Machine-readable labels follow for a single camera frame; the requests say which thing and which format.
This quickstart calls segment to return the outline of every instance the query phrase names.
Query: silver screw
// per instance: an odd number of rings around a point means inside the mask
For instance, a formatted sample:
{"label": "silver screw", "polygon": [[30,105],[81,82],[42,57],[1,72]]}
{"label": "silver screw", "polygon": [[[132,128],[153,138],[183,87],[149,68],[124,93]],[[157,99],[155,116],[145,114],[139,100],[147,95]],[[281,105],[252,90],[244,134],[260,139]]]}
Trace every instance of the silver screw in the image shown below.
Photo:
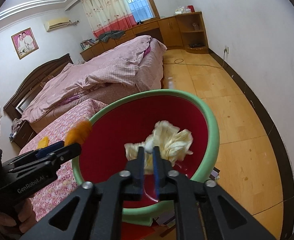
{"label": "silver screw", "polygon": [[84,189],[90,189],[93,187],[93,183],[90,181],[86,181],[81,185],[81,187],[83,187]]}
{"label": "silver screw", "polygon": [[171,171],[168,171],[168,175],[170,177],[177,177],[179,175],[179,172],[175,170],[171,170]]}
{"label": "silver screw", "polygon": [[205,185],[207,186],[207,187],[216,187],[217,186],[217,182],[216,181],[214,181],[214,180],[206,180],[205,181]]}
{"label": "silver screw", "polygon": [[130,171],[120,171],[119,176],[120,177],[129,177],[131,175]]}

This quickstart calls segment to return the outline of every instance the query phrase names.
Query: air conditioner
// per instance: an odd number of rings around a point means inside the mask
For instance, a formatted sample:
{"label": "air conditioner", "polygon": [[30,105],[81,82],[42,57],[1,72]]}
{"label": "air conditioner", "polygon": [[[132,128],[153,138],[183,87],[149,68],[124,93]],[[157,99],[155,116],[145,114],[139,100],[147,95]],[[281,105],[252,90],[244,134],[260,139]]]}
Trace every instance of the air conditioner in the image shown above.
{"label": "air conditioner", "polygon": [[72,22],[69,20],[69,18],[54,19],[45,23],[45,30],[49,32],[68,25],[72,25]]}

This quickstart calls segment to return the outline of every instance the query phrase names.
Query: nightstand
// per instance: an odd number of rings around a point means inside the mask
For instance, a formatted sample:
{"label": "nightstand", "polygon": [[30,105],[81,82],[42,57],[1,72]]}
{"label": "nightstand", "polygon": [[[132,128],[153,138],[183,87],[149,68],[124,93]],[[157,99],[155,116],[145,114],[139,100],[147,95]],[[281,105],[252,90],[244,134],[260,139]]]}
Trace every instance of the nightstand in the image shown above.
{"label": "nightstand", "polygon": [[31,141],[37,133],[31,128],[28,121],[23,121],[20,129],[13,138],[12,142],[22,149],[29,141]]}

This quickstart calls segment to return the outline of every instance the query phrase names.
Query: couple in photo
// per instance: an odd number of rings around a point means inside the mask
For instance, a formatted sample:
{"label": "couple in photo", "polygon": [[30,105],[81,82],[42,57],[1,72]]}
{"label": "couple in photo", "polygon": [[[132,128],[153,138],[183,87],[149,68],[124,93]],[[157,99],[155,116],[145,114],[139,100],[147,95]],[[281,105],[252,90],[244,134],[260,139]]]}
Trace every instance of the couple in photo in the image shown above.
{"label": "couple in photo", "polygon": [[27,35],[25,32],[19,34],[18,36],[18,51],[21,54],[25,54],[34,50],[33,39],[30,35]]}

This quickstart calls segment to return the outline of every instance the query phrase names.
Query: paper scrap on floor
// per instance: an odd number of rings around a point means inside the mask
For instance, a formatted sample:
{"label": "paper scrap on floor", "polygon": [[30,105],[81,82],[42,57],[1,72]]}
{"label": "paper scrap on floor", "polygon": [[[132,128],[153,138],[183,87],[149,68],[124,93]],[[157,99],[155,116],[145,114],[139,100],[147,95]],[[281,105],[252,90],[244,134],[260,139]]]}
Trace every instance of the paper scrap on floor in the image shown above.
{"label": "paper scrap on floor", "polygon": [[153,174],[154,168],[152,163],[152,150],[155,146],[159,146],[160,155],[163,159],[171,162],[174,166],[175,162],[183,161],[186,155],[191,155],[189,147],[192,144],[193,138],[191,132],[187,129],[180,131],[179,127],[173,126],[168,121],[159,121],[155,124],[152,134],[146,138],[146,141],[141,143],[126,143],[126,157],[134,160],[138,155],[138,148],[143,146],[145,148],[145,164],[144,174]]}

